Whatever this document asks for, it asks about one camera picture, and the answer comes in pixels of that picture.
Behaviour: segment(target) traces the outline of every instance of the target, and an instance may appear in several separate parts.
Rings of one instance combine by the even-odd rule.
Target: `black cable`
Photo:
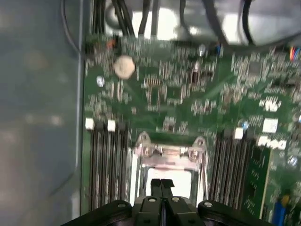
[[[185,33],[189,35],[190,38],[193,38],[193,35],[190,33],[188,26],[186,25],[185,18],[184,18],[184,11],[186,8],[186,0],[180,0],[180,25],[182,28],[184,28]]]
[[[296,37],[301,35],[301,32],[297,32],[296,34],[293,34],[289,37],[268,43],[268,44],[264,44],[264,45],[260,45],[260,46],[239,46],[239,45],[229,45],[223,31],[222,31],[222,27],[220,25],[218,16],[217,16],[217,12],[214,6],[214,2],[213,0],[202,0],[205,10],[206,10],[206,17],[207,20],[210,24],[211,29],[213,30],[213,32],[215,33],[215,35],[218,37],[219,41],[221,42],[221,44],[224,46],[224,48],[230,51],[236,51],[236,52],[253,52],[253,51],[265,51],[265,50],[269,50],[271,47],[274,46],[279,46],[279,45],[284,45],[286,43],[288,43],[289,41],[292,41],[293,39],[295,39]]]
[[[242,11],[243,29],[244,29],[244,33],[246,35],[246,39],[249,42],[249,45],[254,44],[254,41],[250,34],[250,29],[249,29],[249,12],[250,12],[251,3],[252,3],[252,0],[245,0],[244,6],[243,6],[243,11]]]
[[[69,29],[69,26],[68,26],[67,16],[66,16],[66,7],[65,6],[66,6],[66,0],[61,0],[61,6],[60,6],[60,8],[61,8],[61,18],[62,18],[62,22],[63,22],[64,33],[66,35],[66,38],[67,38],[68,42],[70,43],[72,48],[78,54],[80,54],[80,56],[83,57],[85,60],[95,58],[95,55],[87,55],[85,52],[80,50],[80,47],[78,47],[75,44],[75,41],[72,38],[72,35],[70,33],[70,29]]]
[[[143,0],[143,8],[142,8],[142,19],[139,26],[138,35],[144,35],[147,18],[149,16],[149,11],[151,7],[151,0]]]
[[[92,33],[98,33],[99,4],[100,0],[93,1]]]
[[[100,34],[104,34],[104,13],[105,13],[105,0],[97,0],[99,2],[98,4],[98,12],[100,14],[98,15],[98,32]]]
[[[112,0],[112,4],[115,8],[115,13],[117,15],[118,23],[119,23],[119,26],[121,27],[123,35],[128,35],[127,27],[125,25],[125,21],[123,19],[122,12],[121,12],[121,9],[118,4],[118,0]]]
[[[153,0],[152,1],[152,11],[151,11],[151,28],[150,28],[150,35],[157,36],[158,33],[158,18],[159,18],[159,9],[160,9],[160,0]]]
[[[128,31],[129,31],[129,34],[130,35],[133,35],[135,36],[135,33],[134,33],[134,28],[133,28],[133,24],[132,24],[132,20],[131,20],[131,16],[128,12],[128,9],[127,9],[127,5],[126,3],[124,2],[124,0],[118,0],[118,3],[122,9],[122,12],[123,12],[123,17],[124,17],[124,22],[128,28]]]

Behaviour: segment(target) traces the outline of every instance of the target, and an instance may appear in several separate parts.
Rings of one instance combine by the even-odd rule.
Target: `white slot latch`
[[[235,134],[234,134],[234,139],[236,140],[241,140],[244,136],[244,128],[236,128],[235,129]]]
[[[108,120],[108,131],[115,132],[116,122],[114,120]]]
[[[95,126],[94,120],[92,118],[86,118],[85,127],[88,130],[93,130]]]

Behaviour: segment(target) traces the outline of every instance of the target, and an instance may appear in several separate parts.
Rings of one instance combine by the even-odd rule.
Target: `green circuit board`
[[[173,145],[201,135],[209,176],[217,132],[231,129],[239,136],[237,128],[251,129],[257,145],[268,150],[263,162],[249,165],[248,181],[261,193],[244,197],[244,209],[272,222],[275,203],[289,194],[285,222],[298,222],[293,216],[301,197],[299,61],[273,49],[250,54],[221,49],[200,56],[190,43],[131,37],[90,36],[87,49],[97,50],[98,57],[86,62],[84,118],[127,122],[133,143],[142,131]],[[130,56],[135,64],[128,79],[114,72],[119,56]],[[90,139],[84,128],[82,213],[88,211]]]

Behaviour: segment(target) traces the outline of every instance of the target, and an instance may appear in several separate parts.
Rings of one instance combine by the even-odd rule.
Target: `motherboard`
[[[95,57],[84,78],[83,214],[130,200],[139,181],[134,196],[146,195],[141,170],[158,153],[147,166],[173,156],[164,166],[191,172],[193,203],[207,197],[275,225],[300,223],[299,60],[277,48],[227,53],[135,37],[89,36],[86,51]],[[141,151],[142,168],[132,162]]]

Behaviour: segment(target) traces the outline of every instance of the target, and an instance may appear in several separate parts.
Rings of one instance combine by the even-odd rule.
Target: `white label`
[[[266,112],[276,112],[281,104],[278,97],[266,97],[265,100],[260,100],[259,107],[263,107]]]
[[[262,131],[264,133],[276,133],[278,126],[278,119],[264,119]]]
[[[285,150],[286,148],[286,140],[271,140],[268,138],[268,136],[261,136],[258,140],[258,146],[266,146],[271,149],[280,149]]]

